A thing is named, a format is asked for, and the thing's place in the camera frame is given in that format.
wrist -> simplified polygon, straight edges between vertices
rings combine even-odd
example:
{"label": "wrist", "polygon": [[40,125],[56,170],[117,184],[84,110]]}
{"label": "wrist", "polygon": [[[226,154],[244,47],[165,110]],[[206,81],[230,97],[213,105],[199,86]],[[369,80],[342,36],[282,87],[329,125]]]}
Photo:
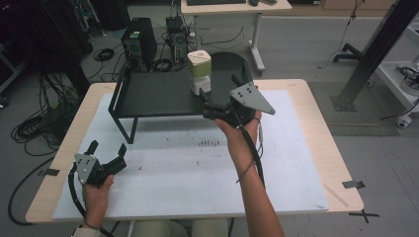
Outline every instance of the wrist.
{"label": "wrist", "polygon": [[99,218],[93,218],[91,216],[86,216],[84,218],[83,226],[86,226],[87,228],[90,228],[90,229],[98,230],[102,226],[102,220],[100,220]]}

black platform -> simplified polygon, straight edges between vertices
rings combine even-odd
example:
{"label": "black platform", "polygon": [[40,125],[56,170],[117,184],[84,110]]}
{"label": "black platform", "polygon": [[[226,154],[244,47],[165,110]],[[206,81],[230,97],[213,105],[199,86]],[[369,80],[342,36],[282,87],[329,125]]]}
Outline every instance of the black platform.
{"label": "black platform", "polygon": [[[225,106],[230,91],[237,88],[231,80],[235,74],[243,83],[253,81],[247,62],[234,53],[211,56],[211,91],[207,93],[212,105]],[[109,112],[129,144],[133,143],[139,118],[202,115],[204,102],[191,90],[188,70],[162,73],[129,73],[121,76],[109,106]],[[133,119],[130,136],[120,119]]]}

black pole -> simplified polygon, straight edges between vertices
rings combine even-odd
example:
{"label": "black pole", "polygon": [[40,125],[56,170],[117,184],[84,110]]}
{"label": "black pole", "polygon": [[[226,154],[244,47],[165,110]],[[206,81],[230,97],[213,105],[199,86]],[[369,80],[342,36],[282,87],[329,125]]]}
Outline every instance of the black pole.
{"label": "black pole", "polygon": [[361,89],[378,68],[379,64],[409,26],[419,11],[418,0],[396,0],[387,12],[388,18],[381,23],[370,46],[364,52],[360,64],[339,96],[331,97],[336,111],[353,111],[353,103]]}

marking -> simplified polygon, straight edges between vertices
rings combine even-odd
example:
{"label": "marking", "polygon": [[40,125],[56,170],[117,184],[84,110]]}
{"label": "marking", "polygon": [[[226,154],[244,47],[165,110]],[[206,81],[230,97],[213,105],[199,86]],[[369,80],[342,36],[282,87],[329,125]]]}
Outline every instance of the marking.
{"label": "marking", "polygon": [[330,189],[327,185],[323,185],[324,189],[326,189],[332,196],[334,196],[336,199],[338,199],[343,205],[346,207],[349,207],[349,205],[341,198],[339,197],[332,189]]}
{"label": "marking", "polygon": [[400,160],[400,158],[396,154],[393,154],[393,153],[387,153],[387,154],[385,154],[385,158]]}
{"label": "marking", "polygon": [[403,188],[404,192],[406,193],[407,197],[409,198],[410,203],[413,205],[413,207],[415,207],[416,213],[419,214],[418,208],[416,207],[415,203],[413,202],[412,198],[410,197],[409,192],[404,188],[403,183],[401,182],[400,178],[398,177],[397,173],[394,170],[394,167],[391,166],[391,170],[394,172],[394,175],[397,178],[398,182],[400,183],[400,186]]}
{"label": "marking", "polygon": [[49,175],[49,176],[57,176],[59,173],[59,170],[54,170],[54,169],[47,169],[45,171],[45,175]]}

shelf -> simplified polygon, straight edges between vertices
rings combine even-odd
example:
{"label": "shelf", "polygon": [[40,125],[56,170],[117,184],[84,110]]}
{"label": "shelf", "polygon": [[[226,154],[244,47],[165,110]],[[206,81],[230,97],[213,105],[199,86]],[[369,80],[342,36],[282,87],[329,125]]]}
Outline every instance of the shelf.
{"label": "shelf", "polygon": [[[398,100],[403,104],[406,109],[413,107],[414,103],[418,99],[415,96],[412,96],[404,92],[400,87],[403,80],[403,76],[396,69],[400,64],[410,65],[410,61],[390,61],[383,62],[376,70],[376,74],[382,80],[382,82],[387,85],[391,92],[398,98]],[[419,106],[412,110],[412,112],[419,112]]]}
{"label": "shelf", "polygon": [[419,46],[419,23],[410,24],[404,31],[404,35]]}

